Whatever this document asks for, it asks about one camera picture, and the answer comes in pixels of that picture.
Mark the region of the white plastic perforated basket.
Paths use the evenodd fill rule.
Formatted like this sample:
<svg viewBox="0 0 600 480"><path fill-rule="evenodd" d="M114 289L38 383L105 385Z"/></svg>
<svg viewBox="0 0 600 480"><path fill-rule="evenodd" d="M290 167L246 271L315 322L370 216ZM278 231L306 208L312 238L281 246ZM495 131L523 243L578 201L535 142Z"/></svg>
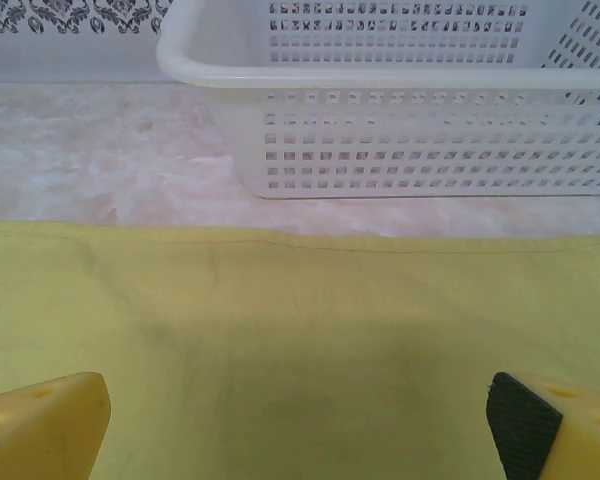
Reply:
<svg viewBox="0 0 600 480"><path fill-rule="evenodd" d="M173 0L157 61L263 198L600 195L600 0Z"/></svg>

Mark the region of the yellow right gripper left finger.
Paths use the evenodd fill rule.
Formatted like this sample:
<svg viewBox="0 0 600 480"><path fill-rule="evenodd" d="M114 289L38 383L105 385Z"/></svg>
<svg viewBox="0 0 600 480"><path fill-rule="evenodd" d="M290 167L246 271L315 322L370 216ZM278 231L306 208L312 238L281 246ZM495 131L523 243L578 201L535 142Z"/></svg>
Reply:
<svg viewBox="0 0 600 480"><path fill-rule="evenodd" d="M110 417L96 372L0 393L0 480L89 480Z"/></svg>

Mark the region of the yellow long pants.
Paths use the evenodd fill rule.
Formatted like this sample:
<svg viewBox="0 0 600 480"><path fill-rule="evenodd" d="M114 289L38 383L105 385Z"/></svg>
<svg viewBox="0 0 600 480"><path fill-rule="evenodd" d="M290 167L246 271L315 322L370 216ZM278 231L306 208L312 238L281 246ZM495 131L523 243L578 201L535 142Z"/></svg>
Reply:
<svg viewBox="0 0 600 480"><path fill-rule="evenodd" d="M0 392L78 371L92 480L504 480L495 373L600 391L600 237L0 222Z"/></svg>

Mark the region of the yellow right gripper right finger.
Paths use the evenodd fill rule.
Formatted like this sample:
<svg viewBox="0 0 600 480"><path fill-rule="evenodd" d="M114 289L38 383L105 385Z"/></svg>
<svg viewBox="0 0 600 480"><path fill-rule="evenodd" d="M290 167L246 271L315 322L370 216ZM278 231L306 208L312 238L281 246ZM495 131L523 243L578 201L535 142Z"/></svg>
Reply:
<svg viewBox="0 0 600 480"><path fill-rule="evenodd" d="M498 372L486 418L506 480L600 480L600 392Z"/></svg>

